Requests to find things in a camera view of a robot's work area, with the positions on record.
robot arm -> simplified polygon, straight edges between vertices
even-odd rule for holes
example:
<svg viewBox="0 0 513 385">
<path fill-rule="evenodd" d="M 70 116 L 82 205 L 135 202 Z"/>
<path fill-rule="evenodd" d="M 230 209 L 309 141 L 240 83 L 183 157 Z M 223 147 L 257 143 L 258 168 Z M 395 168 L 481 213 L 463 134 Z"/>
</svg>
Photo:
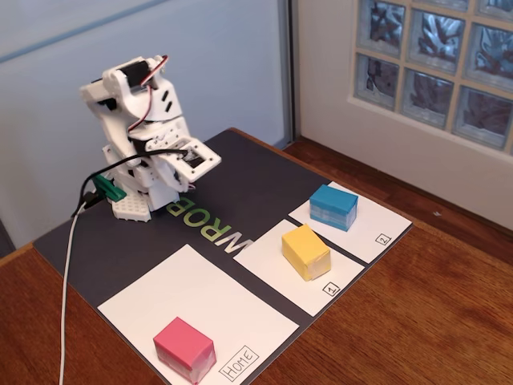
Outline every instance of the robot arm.
<svg viewBox="0 0 513 385">
<path fill-rule="evenodd" d="M 110 143 L 104 153 L 110 164 L 156 149 L 188 151 L 186 156 L 131 160 L 113 172 L 115 184 L 143 194 L 151 211 L 179 199 L 178 193 L 187 192 L 190 182 L 221 161 L 190 137 L 175 88 L 162 76 L 166 61 L 167 56 L 135 58 L 106 70 L 101 79 L 80 89 L 87 106 L 102 121 Z"/>
</svg>

black mat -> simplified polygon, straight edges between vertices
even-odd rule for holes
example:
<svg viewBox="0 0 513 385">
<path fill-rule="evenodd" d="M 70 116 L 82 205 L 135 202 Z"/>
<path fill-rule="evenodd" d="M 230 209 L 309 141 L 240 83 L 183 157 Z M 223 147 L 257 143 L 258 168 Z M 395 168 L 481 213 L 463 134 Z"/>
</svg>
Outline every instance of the black mat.
<svg viewBox="0 0 513 385">
<path fill-rule="evenodd" d="M 222 132 L 206 144 L 223 161 L 196 183 L 194 193 L 184 196 L 195 203 L 194 209 L 204 209 L 210 214 L 207 225 L 212 225 L 218 218 L 221 229 L 227 225 L 232 227 L 216 241 L 234 233 L 241 233 L 238 243 L 248 239 L 255 241 L 285 218 L 298 225 L 288 214 L 307 201 L 321 184 L 329 183 L 322 176 L 235 132 Z M 189 220 L 196 223 L 205 215 L 198 212 Z M 70 226 L 68 221 L 34 243 L 35 248 L 61 274 Z M 78 220 L 69 282 L 96 309 L 175 251 L 186 244 L 191 245 L 242 286 L 299 325 L 297 331 L 244 381 L 249 383 L 329 305 L 317 317 L 311 317 L 234 261 L 240 250 L 227 253 L 228 243 L 215 245 L 201 234 L 201 228 L 201 225 L 186 225 L 184 214 L 174 217 L 166 209 L 153 213 L 148 223 L 119 221 L 113 217 L 110 205 L 102 202 L 87 210 Z M 365 266 L 352 283 L 370 268 L 371 265 L 323 240 L 336 251 Z"/>
</svg>

white card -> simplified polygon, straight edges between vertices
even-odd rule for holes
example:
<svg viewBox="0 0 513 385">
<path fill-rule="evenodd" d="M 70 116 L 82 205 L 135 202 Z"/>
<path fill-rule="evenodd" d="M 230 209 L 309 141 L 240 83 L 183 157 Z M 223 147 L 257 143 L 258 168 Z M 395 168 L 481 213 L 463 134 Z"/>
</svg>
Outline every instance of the white card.
<svg viewBox="0 0 513 385">
<path fill-rule="evenodd" d="M 329 187 L 358 195 L 335 182 Z M 289 215 L 367 263 L 379 257 L 411 225 L 406 218 L 360 195 L 356 221 L 347 232 L 311 219 L 309 201 Z"/>
<path fill-rule="evenodd" d="M 281 252 L 281 236 L 297 227 L 283 220 L 235 260 L 311 316 L 328 305 L 364 267 L 331 249 L 331 270 L 306 282 Z"/>
<path fill-rule="evenodd" d="M 159 361 L 153 337 L 175 317 L 214 342 L 217 363 L 201 385 L 241 383 L 298 328 L 189 245 L 99 310 L 173 385 L 190 383 Z"/>
</svg>

yellow block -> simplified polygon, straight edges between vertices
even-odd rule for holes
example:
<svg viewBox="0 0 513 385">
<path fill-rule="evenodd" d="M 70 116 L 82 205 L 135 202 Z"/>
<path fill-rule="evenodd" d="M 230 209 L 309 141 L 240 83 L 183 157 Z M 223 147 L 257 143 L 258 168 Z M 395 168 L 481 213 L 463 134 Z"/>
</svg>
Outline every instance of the yellow block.
<svg viewBox="0 0 513 385">
<path fill-rule="evenodd" d="M 305 281 L 320 277 L 331 270 L 329 247 L 308 225 L 281 237 L 282 253 Z"/>
</svg>

red wire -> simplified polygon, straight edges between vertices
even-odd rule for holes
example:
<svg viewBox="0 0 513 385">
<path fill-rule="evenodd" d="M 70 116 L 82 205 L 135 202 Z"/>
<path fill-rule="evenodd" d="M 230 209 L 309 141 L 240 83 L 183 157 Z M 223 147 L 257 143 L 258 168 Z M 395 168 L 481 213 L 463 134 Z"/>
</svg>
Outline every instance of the red wire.
<svg viewBox="0 0 513 385">
<path fill-rule="evenodd" d="M 141 82 L 141 86 L 143 86 L 149 79 L 153 77 L 153 75 L 160 69 L 162 66 L 168 61 L 168 56 L 164 55 L 162 56 L 162 60 L 160 60 L 160 63 L 157 64 L 155 68 L 153 68 L 153 71 L 151 71 Z"/>
<path fill-rule="evenodd" d="M 151 79 L 156 73 L 158 70 L 160 70 L 160 68 L 162 68 L 162 66 L 168 61 L 168 56 L 167 55 L 164 55 L 162 56 L 162 60 L 160 60 L 160 63 L 156 65 L 155 68 L 153 68 L 153 70 L 143 79 L 143 81 L 141 82 L 141 87 L 149 80 Z M 149 102 L 148 102 L 148 105 L 147 105 L 147 110 L 146 110 L 146 113 L 143 115 L 143 117 L 141 117 L 139 120 L 137 120 L 135 123 L 133 123 L 129 128 L 128 128 L 128 132 L 130 132 L 131 130 L 133 130 L 134 128 L 137 128 L 143 121 L 145 121 L 145 119 L 147 118 L 147 116 L 150 114 L 150 110 L 151 110 L 151 86 L 148 84 L 146 86 L 147 88 L 147 93 L 148 93 L 148 96 L 149 96 Z"/>
<path fill-rule="evenodd" d="M 137 128 L 137 126 L 139 126 L 143 121 L 145 121 L 147 116 L 150 114 L 150 110 L 151 110 L 151 86 L 147 85 L 146 88 L 147 88 L 147 95 L 149 97 L 149 102 L 147 104 L 147 110 L 146 110 L 144 115 L 139 120 L 137 120 L 135 123 L 130 125 L 130 127 L 128 128 L 128 132 L 130 132 L 134 128 Z"/>
</svg>

